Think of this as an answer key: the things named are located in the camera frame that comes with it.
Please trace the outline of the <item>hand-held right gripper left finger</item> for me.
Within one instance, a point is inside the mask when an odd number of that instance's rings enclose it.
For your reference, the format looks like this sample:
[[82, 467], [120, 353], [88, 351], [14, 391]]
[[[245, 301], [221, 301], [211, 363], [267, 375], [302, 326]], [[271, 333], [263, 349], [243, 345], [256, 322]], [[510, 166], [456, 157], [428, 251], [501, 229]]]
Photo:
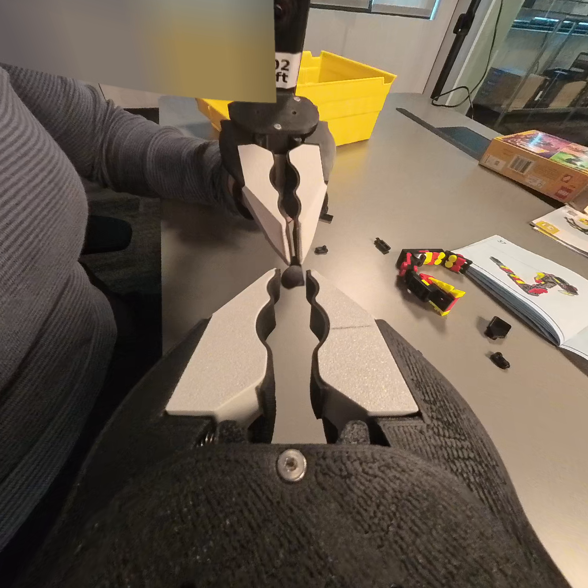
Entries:
[[220, 307], [169, 398], [171, 416], [234, 421], [256, 443], [272, 441], [275, 375], [267, 338], [276, 326], [281, 271], [272, 269]]

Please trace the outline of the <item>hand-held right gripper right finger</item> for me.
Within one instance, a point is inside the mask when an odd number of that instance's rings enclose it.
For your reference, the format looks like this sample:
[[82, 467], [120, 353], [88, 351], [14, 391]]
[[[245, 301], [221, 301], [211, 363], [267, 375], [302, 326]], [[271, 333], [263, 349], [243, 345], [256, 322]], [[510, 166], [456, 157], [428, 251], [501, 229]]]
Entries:
[[417, 401], [376, 319], [315, 270], [306, 272], [312, 352], [311, 405], [327, 443], [336, 443], [345, 426], [359, 421], [367, 435], [379, 419], [419, 415]]

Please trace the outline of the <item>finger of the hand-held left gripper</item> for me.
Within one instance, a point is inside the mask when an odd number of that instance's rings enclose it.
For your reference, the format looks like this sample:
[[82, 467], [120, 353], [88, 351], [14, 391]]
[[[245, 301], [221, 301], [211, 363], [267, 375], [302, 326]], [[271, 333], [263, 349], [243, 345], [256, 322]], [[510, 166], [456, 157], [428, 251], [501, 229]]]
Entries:
[[290, 264], [289, 222], [280, 210], [280, 194], [270, 178], [274, 155], [253, 143], [239, 145], [238, 155], [245, 182], [242, 188], [245, 203], [276, 253]]
[[293, 253], [299, 265], [310, 251], [327, 192], [320, 148], [302, 144], [289, 151], [288, 169], [295, 177], [292, 215]]

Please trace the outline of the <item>red yellow toy brick arm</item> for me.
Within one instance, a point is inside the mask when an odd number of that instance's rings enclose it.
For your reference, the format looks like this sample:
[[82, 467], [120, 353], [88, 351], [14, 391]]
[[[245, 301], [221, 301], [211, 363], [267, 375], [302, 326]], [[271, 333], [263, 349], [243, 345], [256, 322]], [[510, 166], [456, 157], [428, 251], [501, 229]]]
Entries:
[[428, 303], [440, 316], [448, 315], [456, 302], [465, 295], [452, 284], [424, 273], [424, 267], [443, 267], [464, 275], [472, 261], [462, 254], [445, 249], [402, 249], [396, 262], [398, 278], [407, 291], [419, 301]]

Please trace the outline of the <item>person's left forearm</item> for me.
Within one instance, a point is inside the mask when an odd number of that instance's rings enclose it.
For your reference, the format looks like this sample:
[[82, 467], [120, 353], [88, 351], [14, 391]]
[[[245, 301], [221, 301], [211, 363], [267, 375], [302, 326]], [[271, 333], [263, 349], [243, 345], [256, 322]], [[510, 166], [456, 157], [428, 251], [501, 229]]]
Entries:
[[217, 141], [134, 115], [70, 81], [68, 158], [86, 180], [115, 192], [213, 206], [240, 216]]

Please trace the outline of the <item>yellow plastic bin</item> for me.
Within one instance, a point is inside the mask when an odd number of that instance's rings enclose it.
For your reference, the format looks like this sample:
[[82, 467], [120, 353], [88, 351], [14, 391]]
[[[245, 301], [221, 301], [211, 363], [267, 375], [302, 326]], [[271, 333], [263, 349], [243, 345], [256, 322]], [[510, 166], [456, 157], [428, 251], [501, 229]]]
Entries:
[[[310, 99], [316, 105], [319, 120], [327, 122], [335, 144], [340, 146], [369, 139], [396, 76], [325, 51], [318, 57], [302, 51], [299, 65], [296, 95]], [[272, 100], [264, 102], [275, 102], [275, 82], [276, 71]], [[233, 101], [254, 102], [196, 99], [200, 112], [219, 132], [221, 123], [229, 119], [228, 107]]]

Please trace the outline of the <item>black toy brick wedge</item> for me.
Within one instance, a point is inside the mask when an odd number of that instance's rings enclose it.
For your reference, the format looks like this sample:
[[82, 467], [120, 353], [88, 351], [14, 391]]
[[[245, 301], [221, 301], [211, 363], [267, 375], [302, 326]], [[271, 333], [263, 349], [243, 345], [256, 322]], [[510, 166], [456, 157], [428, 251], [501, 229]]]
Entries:
[[504, 339], [511, 331], [511, 324], [498, 316], [492, 317], [484, 330], [484, 336], [493, 341]]

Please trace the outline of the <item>large window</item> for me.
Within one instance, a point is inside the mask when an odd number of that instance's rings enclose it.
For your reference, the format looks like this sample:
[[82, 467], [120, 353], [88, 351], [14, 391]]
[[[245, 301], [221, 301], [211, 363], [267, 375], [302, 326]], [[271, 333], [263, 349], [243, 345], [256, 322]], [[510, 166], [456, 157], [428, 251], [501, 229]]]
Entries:
[[440, 1], [311, 1], [311, 7], [334, 11], [433, 19]]

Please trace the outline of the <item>open instruction booklet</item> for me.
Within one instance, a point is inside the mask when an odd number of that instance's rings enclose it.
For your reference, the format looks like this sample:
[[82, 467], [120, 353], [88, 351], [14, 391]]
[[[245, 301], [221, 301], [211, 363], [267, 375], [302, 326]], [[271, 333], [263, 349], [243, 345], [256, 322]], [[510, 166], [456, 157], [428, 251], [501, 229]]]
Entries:
[[501, 236], [457, 250], [466, 275], [556, 347], [587, 360], [587, 279]]

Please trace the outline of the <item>person's grey sweater torso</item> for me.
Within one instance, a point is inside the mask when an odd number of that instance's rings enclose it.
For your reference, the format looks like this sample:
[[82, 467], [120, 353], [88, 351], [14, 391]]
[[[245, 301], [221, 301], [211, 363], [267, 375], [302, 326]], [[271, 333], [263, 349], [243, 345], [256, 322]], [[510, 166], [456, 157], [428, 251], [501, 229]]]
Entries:
[[1, 65], [1, 550], [68, 461], [116, 339], [79, 263], [82, 179], [109, 180], [115, 112], [90, 86]]

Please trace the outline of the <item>black light stand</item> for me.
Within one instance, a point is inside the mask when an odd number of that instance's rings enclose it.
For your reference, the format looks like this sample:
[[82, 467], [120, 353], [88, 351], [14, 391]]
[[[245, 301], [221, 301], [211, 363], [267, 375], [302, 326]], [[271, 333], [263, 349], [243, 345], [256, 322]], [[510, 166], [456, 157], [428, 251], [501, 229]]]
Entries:
[[471, 30], [476, 12], [478, 11], [480, 4], [481, 1], [470, 1], [467, 10], [459, 14], [458, 18], [456, 19], [456, 23], [452, 30], [452, 45], [447, 53], [437, 81], [430, 92], [430, 98], [432, 101], [439, 99], [443, 94], [445, 84], [450, 76], [450, 73], [467, 38], [467, 35]]

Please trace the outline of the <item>open cardboard box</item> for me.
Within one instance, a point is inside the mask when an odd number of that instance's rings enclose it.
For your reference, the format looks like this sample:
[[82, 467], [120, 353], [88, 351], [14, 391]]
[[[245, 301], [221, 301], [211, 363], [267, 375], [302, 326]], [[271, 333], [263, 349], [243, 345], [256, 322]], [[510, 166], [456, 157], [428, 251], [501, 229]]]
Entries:
[[479, 165], [555, 201], [587, 204], [587, 147], [528, 130], [492, 139]]

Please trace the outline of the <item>closed instruction booklet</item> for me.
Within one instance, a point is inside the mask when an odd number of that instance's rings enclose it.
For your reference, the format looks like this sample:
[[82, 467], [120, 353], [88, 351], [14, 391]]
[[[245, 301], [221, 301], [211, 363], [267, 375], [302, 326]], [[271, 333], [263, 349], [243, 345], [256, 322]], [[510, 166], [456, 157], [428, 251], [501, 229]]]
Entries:
[[565, 205], [533, 220], [530, 225], [534, 230], [587, 257], [587, 213]]

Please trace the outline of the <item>metal storage shelf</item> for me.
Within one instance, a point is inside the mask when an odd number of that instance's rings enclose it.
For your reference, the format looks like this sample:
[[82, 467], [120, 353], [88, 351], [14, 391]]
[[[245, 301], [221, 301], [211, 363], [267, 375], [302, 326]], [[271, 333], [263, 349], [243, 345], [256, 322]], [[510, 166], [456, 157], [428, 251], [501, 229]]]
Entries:
[[587, 1], [523, 1], [467, 114], [587, 145]]

